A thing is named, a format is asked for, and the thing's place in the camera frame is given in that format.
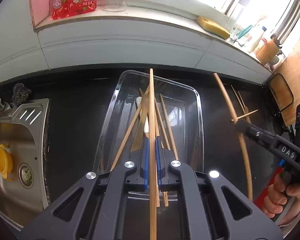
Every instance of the yellow sponge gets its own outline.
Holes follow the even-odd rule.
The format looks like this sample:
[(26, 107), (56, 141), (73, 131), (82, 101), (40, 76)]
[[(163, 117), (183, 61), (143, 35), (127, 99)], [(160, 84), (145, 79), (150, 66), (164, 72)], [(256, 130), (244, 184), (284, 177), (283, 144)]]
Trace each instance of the yellow sponge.
[(225, 40), (230, 37), (230, 33), (225, 28), (211, 20), (199, 16), (197, 19), (197, 23), (199, 23), (200, 26), (207, 32), (216, 34)]

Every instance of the finger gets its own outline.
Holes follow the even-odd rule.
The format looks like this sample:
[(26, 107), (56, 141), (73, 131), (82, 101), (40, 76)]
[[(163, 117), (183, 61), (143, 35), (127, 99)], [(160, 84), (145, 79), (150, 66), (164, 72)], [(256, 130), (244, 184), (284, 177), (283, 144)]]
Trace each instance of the finger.
[(280, 222), (280, 225), (288, 224), (292, 220), (295, 219), (295, 217), (300, 213), (300, 199), (296, 199), (287, 212), (287, 214), (284, 216), (282, 221)]
[(269, 196), (270, 200), (275, 204), (284, 205), (287, 202), (287, 198), (285, 197), (285, 195), (283, 195), (282, 193), (277, 191), (274, 188), (274, 184), (269, 186), (268, 196)]
[(286, 194), (300, 199), (300, 183), (289, 185), (287, 187)]
[(263, 199), (263, 204), (265, 205), (265, 208), (272, 214), (279, 214), (282, 212), (283, 207), (281, 205), (273, 203), (270, 199), (269, 196), (266, 196)]
[(262, 212), (263, 212), (264, 214), (266, 214), (266, 216), (269, 217), (269, 218), (273, 218), (273, 217), (275, 216), (275, 214), (269, 212), (269, 211), (266, 209), (265, 205), (262, 205), (261, 210), (262, 210)]
[(283, 180), (281, 179), (281, 175), (280, 173), (277, 174), (274, 177), (274, 187), (279, 191), (279, 192), (283, 192), (286, 189), (285, 184), (283, 183)]

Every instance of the wooden chopstick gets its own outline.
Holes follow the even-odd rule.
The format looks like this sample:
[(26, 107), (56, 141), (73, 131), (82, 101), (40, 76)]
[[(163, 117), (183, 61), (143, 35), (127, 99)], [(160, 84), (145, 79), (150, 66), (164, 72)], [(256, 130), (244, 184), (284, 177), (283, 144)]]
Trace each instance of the wooden chopstick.
[(162, 118), (161, 118), (161, 115), (160, 115), (160, 111), (159, 111), (157, 100), (154, 101), (154, 104), (155, 104), (155, 109), (156, 109), (157, 117), (159, 118), (160, 127), (161, 127), (161, 130), (163, 132), (164, 141), (166, 143), (167, 149), (170, 150), (170, 145), (169, 145), (168, 137), (167, 137), (166, 131), (165, 131), (164, 126), (163, 126), (163, 122), (162, 122)]
[(235, 90), (234, 90), (234, 88), (233, 88), (232, 85), (231, 85), (231, 88), (232, 88), (232, 90), (233, 90), (233, 93), (235, 94), (235, 97), (237, 98), (237, 100), (238, 100), (238, 102), (239, 102), (239, 105), (240, 105), (240, 107), (241, 107), (243, 113), (246, 114), (246, 112), (245, 112), (245, 110), (244, 110), (244, 108), (243, 108), (243, 105), (242, 105), (242, 103), (241, 103), (241, 101), (240, 101), (240, 99), (239, 99), (239, 97), (238, 97), (237, 93), (235, 92)]
[[(143, 97), (143, 92), (142, 92), (141, 88), (139, 88), (139, 94), (140, 94), (140, 96)], [(159, 134), (159, 129), (157, 127), (158, 127), (158, 123), (156, 122), (155, 123), (156, 136), (158, 136), (158, 134)], [(157, 188), (157, 207), (160, 207), (160, 196), (159, 196), (158, 174), (157, 173), (155, 174), (155, 177), (156, 177), (156, 188)]]
[(241, 118), (248, 117), (250, 114), (253, 114), (253, 113), (257, 112), (257, 111), (258, 111), (258, 109), (257, 109), (257, 110), (254, 110), (254, 111), (252, 111), (252, 112), (250, 112), (250, 113), (240, 115), (240, 116), (237, 117), (237, 121), (238, 121), (239, 119), (241, 119)]
[[(246, 113), (246, 114), (249, 113), (249, 109), (248, 109), (248, 107), (244, 104), (244, 101), (243, 101), (243, 99), (242, 99), (242, 97), (241, 97), (239, 91), (238, 91), (238, 95), (239, 95), (239, 98), (240, 98), (240, 100), (241, 100), (241, 102), (242, 102), (242, 104), (243, 104), (243, 108), (244, 108), (245, 113)], [(246, 119), (247, 119), (247, 122), (248, 122), (248, 123), (251, 123), (251, 120), (250, 120), (250, 117), (249, 117), (249, 116), (247, 116)]]
[(111, 166), (110, 171), (112, 171), (112, 170), (114, 169), (114, 167), (117, 165), (117, 162), (118, 162), (118, 160), (119, 160), (119, 158), (120, 158), (120, 155), (121, 155), (121, 153), (122, 153), (122, 151), (123, 151), (123, 149), (124, 149), (124, 146), (125, 146), (126, 143), (127, 143), (127, 140), (128, 140), (128, 138), (129, 138), (129, 136), (130, 136), (130, 133), (131, 133), (131, 131), (132, 131), (132, 128), (133, 128), (134, 124), (136, 123), (136, 120), (137, 120), (137, 118), (138, 118), (138, 115), (139, 115), (140, 111), (141, 111), (141, 104), (138, 106), (138, 108), (137, 108), (137, 110), (136, 110), (136, 112), (135, 112), (135, 114), (134, 114), (134, 116), (133, 116), (133, 118), (132, 118), (132, 120), (131, 120), (131, 122), (130, 122), (130, 125), (129, 125), (128, 129), (127, 129), (127, 132), (126, 132), (126, 134), (124, 135), (124, 138), (123, 138), (123, 140), (122, 140), (122, 142), (121, 142), (121, 145), (120, 145), (120, 147), (119, 147), (119, 150), (118, 150), (118, 152), (117, 152), (117, 155), (116, 155), (115, 158), (114, 158), (114, 161), (113, 161), (113, 163), (112, 163), (112, 166)]
[[(235, 112), (234, 106), (230, 100), (230, 97), (226, 91), (226, 88), (224, 87), (224, 85), (221, 82), (221, 79), (219, 78), (217, 73), (214, 73), (214, 77), (219, 85), (219, 88), (222, 92), (223, 97), (226, 100), (226, 104), (227, 104), (229, 112), (234, 120), (234, 123), (236, 123), (238, 120), (237, 113)], [(242, 152), (244, 167), (246, 170), (248, 198), (252, 201), (252, 177), (251, 177), (250, 161), (249, 161), (249, 155), (248, 155), (246, 142), (244, 140), (244, 136), (242, 133), (238, 133), (238, 140), (239, 140), (239, 144), (240, 144), (240, 148), (241, 148), (241, 152)]]
[(153, 69), (150, 69), (149, 84), (149, 179), (150, 179), (150, 240), (157, 239), (156, 173), (155, 168), (155, 107)]
[(163, 97), (162, 97), (161, 94), (160, 94), (160, 100), (161, 100), (161, 106), (162, 106), (165, 121), (166, 121), (166, 126), (168, 128), (168, 133), (169, 133), (170, 140), (171, 140), (171, 143), (172, 143), (172, 150), (174, 152), (174, 156), (176, 157), (176, 160), (179, 160), (178, 153), (177, 153), (177, 148), (176, 148), (176, 143), (174, 142), (173, 133), (172, 133), (170, 122), (169, 122), (169, 117), (168, 117), (167, 110), (166, 110), (166, 107), (164, 105)]
[[(140, 88), (139, 88), (139, 93), (140, 93), (141, 96), (143, 95), (142, 90)], [(154, 104), (155, 104), (156, 114), (157, 114), (157, 117), (159, 118), (161, 129), (162, 129), (162, 132), (164, 134), (164, 139), (165, 139), (167, 148), (168, 148), (168, 150), (170, 150), (169, 141), (168, 141), (168, 138), (167, 138), (166, 131), (163, 127), (163, 122), (162, 122), (162, 118), (161, 118), (161, 115), (160, 115), (160, 112), (159, 112), (159, 107), (158, 107), (156, 99), (154, 99)], [(159, 126), (158, 126), (158, 118), (156, 118), (156, 122), (155, 122), (156, 136), (160, 136)], [(166, 191), (162, 192), (162, 197), (163, 197), (164, 206), (168, 207), (169, 206), (168, 192), (166, 192)]]

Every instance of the glass baking dish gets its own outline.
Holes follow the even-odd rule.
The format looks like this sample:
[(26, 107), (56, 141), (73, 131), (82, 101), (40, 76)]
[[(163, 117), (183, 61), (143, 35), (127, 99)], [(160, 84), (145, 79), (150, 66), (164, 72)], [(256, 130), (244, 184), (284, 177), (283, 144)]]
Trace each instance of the glass baking dish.
[[(140, 96), (139, 88), (145, 92), (148, 85), (149, 74), (133, 70), (121, 74), (98, 142), (93, 167), (93, 170), (98, 174), (110, 171), (122, 139), (137, 110), (136, 98)], [(198, 92), (187, 85), (154, 76), (154, 93), (165, 126), (159, 98), (160, 94), (163, 96), (179, 160), (189, 164), (193, 170), (203, 172), (203, 125)], [(129, 158), (138, 121), (137, 119), (118, 163), (122, 159), (127, 160)], [(147, 198), (147, 194), (131, 193), (130, 195), (131, 197)], [(170, 196), (169, 199), (176, 200), (176, 196)]]

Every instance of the sink strainer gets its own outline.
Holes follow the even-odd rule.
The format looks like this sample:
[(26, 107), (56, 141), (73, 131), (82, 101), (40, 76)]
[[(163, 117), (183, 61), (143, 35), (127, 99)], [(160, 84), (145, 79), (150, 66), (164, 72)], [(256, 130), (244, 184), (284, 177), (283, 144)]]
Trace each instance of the sink strainer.
[(33, 173), (28, 164), (21, 163), (18, 166), (18, 177), (23, 187), (29, 189), (33, 186)]

